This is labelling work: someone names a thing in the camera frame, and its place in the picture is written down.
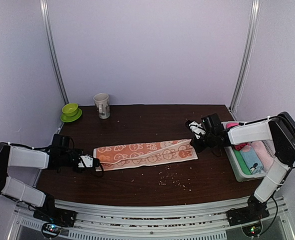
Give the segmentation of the pink microfiber towel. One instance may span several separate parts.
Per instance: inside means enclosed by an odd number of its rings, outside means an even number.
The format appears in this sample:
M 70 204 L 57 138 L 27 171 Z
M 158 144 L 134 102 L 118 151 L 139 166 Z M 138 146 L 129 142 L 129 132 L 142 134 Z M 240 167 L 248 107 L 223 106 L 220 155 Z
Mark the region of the pink microfiber towel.
M 226 125 L 225 125 L 225 128 L 226 129 L 230 129 L 230 128 L 233 128 L 233 127 L 237 127 L 239 126 L 240 123 L 239 122 L 227 122 Z

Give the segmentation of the orange patterned towel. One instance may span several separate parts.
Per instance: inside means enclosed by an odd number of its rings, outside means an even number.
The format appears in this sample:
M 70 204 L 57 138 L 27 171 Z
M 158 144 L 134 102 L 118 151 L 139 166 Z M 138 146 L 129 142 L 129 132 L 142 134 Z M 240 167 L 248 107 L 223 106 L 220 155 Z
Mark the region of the orange patterned towel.
M 196 160 L 190 139 L 102 146 L 93 150 L 103 170 L 115 171 Z

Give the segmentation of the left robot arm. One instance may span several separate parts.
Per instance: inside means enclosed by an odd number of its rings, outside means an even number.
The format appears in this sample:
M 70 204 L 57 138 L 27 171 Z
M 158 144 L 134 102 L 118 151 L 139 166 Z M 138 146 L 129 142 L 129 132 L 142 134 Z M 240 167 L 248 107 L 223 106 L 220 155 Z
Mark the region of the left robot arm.
M 100 160 L 75 148 L 69 136 L 56 133 L 51 144 L 45 147 L 0 141 L 0 195 L 25 203 L 32 208 L 36 219 L 72 227 L 77 216 L 75 211 L 56 207 L 51 194 L 25 183 L 18 174 L 11 176 L 13 170 L 22 173 L 28 169 L 39 174 L 43 170 L 60 172 L 63 167 L 71 168 L 74 172 L 94 169 L 99 177 L 104 173 Z

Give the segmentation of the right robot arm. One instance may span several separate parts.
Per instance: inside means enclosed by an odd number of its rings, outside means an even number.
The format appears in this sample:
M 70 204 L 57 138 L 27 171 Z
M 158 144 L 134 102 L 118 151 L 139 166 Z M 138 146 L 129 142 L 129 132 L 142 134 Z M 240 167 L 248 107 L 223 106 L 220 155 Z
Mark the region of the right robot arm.
M 285 182 L 295 162 L 295 121 L 283 111 L 251 122 L 222 122 L 214 113 L 201 122 L 188 120 L 186 127 L 194 137 L 190 145 L 196 152 L 206 148 L 240 147 L 252 175 L 265 173 L 260 185 L 247 200 L 247 206 L 227 211 L 231 226 L 257 221 L 270 214 L 267 202 Z

